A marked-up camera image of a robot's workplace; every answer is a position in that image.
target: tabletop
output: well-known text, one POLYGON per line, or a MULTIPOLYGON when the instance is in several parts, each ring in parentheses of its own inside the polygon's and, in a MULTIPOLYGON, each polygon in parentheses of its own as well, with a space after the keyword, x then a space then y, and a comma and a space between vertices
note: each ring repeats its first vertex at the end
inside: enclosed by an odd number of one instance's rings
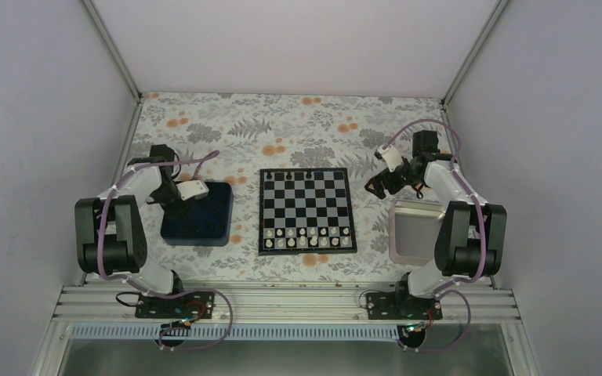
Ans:
MULTIPOLYGON (((184 247, 160 237, 159 205, 141 209, 149 257, 174 269, 186 280, 335 281, 398 280, 414 267, 389 259, 388 211, 398 198, 415 199, 406 187, 380 200, 365 183, 386 165, 374 157, 407 123, 441 119, 437 99, 363 96, 293 96, 263 94, 195 94, 150 92, 145 95, 129 157, 148 155, 151 145, 164 143, 180 159, 220 155, 207 161, 198 178, 232 185, 234 206, 230 241, 224 247, 184 247), (345 167, 356 223, 358 252, 345 255, 258 255, 259 170, 262 168, 345 167)), ((442 127, 440 149, 449 151, 442 127)), ((396 142, 412 155, 412 133, 396 142)), ((196 165, 183 166, 178 180, 192 179, 196 165)), ((424 188, 424 201, 437 201, 424 188)))

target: floral pattern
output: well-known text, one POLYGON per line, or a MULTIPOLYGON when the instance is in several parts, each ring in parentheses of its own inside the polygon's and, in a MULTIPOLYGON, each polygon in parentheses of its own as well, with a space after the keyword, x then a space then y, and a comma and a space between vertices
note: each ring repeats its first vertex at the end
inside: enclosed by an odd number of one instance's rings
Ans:
MULTIPOLYGON (((380 200, 365 183, 385 168, 375 148, 410 121, 441 119, 436 99, 361 96, 281 96, 148 93, 129 157, 165 143, 187 159, 214 150, 220 155, 201 166, 198 178, 225 181, 234 190, 230 243, 225 247, 167 245, 160 237, 162 209, 141 212, 149 257, 190 280, 392 281, 413 267, 389 260, 388 211, 397 198, 415 199, 405 188, 380 200), (258 256, 259 170, 261 168, 347 167, 358 252, 346 255, 258 256)), ((440 149, 448 151, 441 127, 440 149)), ((396 143, 412 153, 412 131, 396 143)), ((183 166, 188 180, 196 165, 183 166)), ((424 189, 425 201, 436 201, 424 189)))

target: black mounting plate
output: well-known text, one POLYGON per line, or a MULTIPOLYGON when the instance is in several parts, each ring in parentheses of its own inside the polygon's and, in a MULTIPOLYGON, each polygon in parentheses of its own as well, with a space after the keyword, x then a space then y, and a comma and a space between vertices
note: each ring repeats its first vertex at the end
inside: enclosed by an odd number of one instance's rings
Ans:
POLYGON ((428 310, 433 320, 441 320, 442 308, 435 308, 434 298, 416 298, 409 295, 404 308, 397 306, 395 292, 369 292, 365 295, 369 320, 428 320, 428 310))
POLYGON ((137 302, 135 317, 138 319, 186 319, 198 315, 199 301, 204 304, 204 313, 200 319, 210 319, 215 305, 214 294, 209 291, 197 291, 180 298, 165 300, 153 296, 143 296, 137 302))

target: floral tablecloth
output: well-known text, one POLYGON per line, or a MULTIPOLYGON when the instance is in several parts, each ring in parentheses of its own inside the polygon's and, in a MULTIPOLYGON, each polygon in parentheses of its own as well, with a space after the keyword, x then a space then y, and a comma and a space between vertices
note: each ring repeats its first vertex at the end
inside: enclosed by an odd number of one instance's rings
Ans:
MULTIPOLYGON (((411 269, 388 254, 388 210, 395 198, 379 200, 363 188, 385 168, 375 149, 419 118, 441 119, 436 99, 361 96, 281 96, 152 92, 145 96, 130 157, 165 143, 180 158, 220 155, 206 162, 200 179, 229 182, 234 189, 230 242, 225 247, 167 245, 160 237, 162 209, 142 210, 149 257, 188 280, 392 281, 411 269), (358 252, 347 255, 258 256, 259 170, 261 168, 347 167, 358 252)), ((445 131, 434 125, 440 149, 445 131)), ((410 156, 412 132, 397 141, 410 156)), ((178 179, 191 179, 195 165, 178 179)), ((396 197, 413 198, 409 188, 396 197)), ((424 190, 425 201, 436 201, 424 190)))

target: robotic arm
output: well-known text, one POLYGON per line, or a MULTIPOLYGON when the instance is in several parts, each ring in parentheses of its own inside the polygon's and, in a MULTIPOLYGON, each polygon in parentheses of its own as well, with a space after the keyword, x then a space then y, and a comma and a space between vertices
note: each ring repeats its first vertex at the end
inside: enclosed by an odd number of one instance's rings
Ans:
POLYGON ((435 243, 434 260, 421 269, 405 274, 396 286, 395 309, 409 317, 415 300, 434 299, 435 292, 453 276, 474 277, 481 261, 481 237, 485 238, 486 258, 481 276, 499 271, 506 229, 506 210, 480 197, 462 177, 458 165, 450 163, 451 154, 437 148, 437 132, 423 130, 412 137, 412 159, 409 161, 391 145, 381 146, 375 156, 386 162, 387 168, 368 180, 365 189, 378 198, 396 194, 411 186, 422 198, 421 189, 431 187, 445 212, 435 243), (485 233, 479 233, 474 201, 478 202, 484 218, 485 233))
MULTIPOLYGON (((174 150, 166 145, 153 145, 149 157, 135 158, 128 166, 174 160, 174 150)), ((178 292, 180 280, 171 270, 147 257, 140 211, 151 197, 166 215, 182 215, 196 198, 209 194, 204 182, 191 180, 175 183, 171 166, 144 168, 112 199, 108 212, 108 231, 103 243, 105 273, 131 273, 132 278, 151 291, 162 294, 178 292)), ((77 258, 86 273, 98 273, 97 245, 100 213, 107 191, 97 197, 84 198, 74 207, 77 258)))

